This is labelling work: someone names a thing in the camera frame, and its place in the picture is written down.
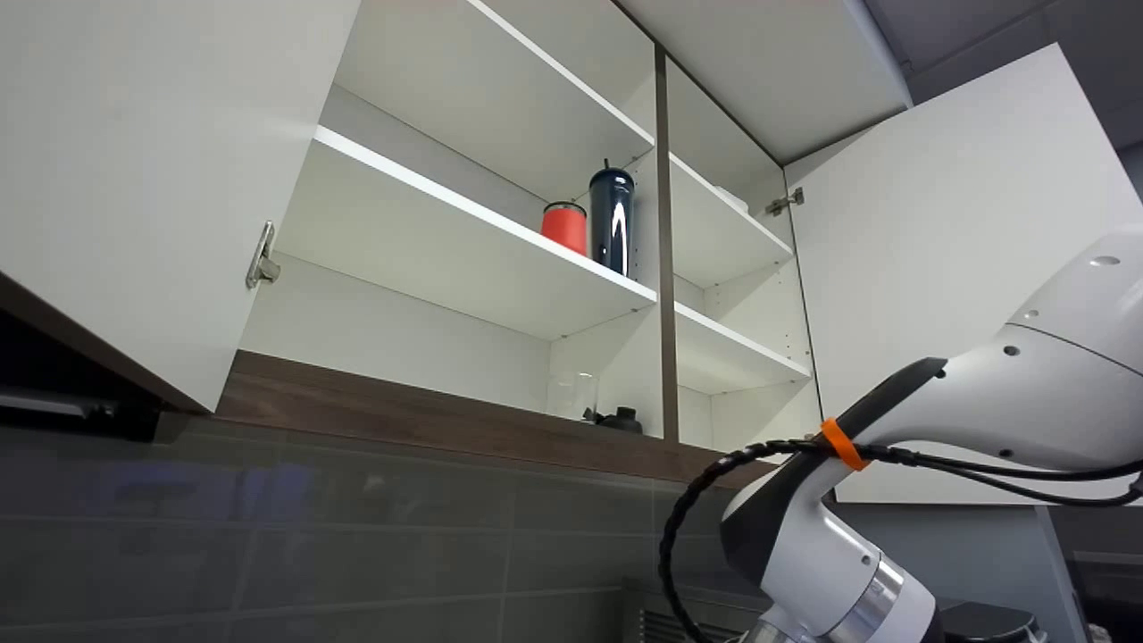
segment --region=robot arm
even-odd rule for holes
[[[1100,238],[988,342],[898,371],[836,427],[856,446],[924,439],[1056,472],[1143,460],[1143,228]],[[847,477],[792,455],[748,485],[723,518],[729,560],[782,633],[939,641],[931,593],[820,505]]]

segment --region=red cup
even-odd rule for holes
[[[579,203],[573,202],[545,203],[538,233],[587,256],[587,215]]]

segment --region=cabinet shelf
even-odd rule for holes
[[[543,44],[574,80],[653,131],[653,44],[610,0],[486,0]],[[689,80],[668,65],[672,154],[703,179],[757,202],[782,192],[782,169]]]
[[[810,371],[748,335],[675,304],[679,316],[679,381],[685,391],[718,398],[748,392],[779,381],[810,380]]]
[[[789,256],[789,247],[725,202],[701,173],[672,159],[675,273],[712,290]]]
[[[316,137],[279,250],[538,340],[653,304],[645,286],[332,130]]]
[[[579,197],[605,159],[651,150],[632,118],[480,0],[366,4],[338,86],[538,202]]]

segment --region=open cabinet door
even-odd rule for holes
[[[1072,255],[1143,222],[1063,53],[904,111],[800,183],[795,250],[825,414],[916,356],[988,340]],[[1003,499],[947,477],[854,477],[842,499]]]
[[[0,306],[210,410],[357,0],[0,4]]]

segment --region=ceiling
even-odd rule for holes
[[[779,166],[909,107],[856,0],[618,0]]]
[[[1143,0],[616,0],[782,166],[1060,44],[1143,146]]]
[[[864,0],[916,99],[1060,44],[1118,150],[1143,143],[1141,0]]]

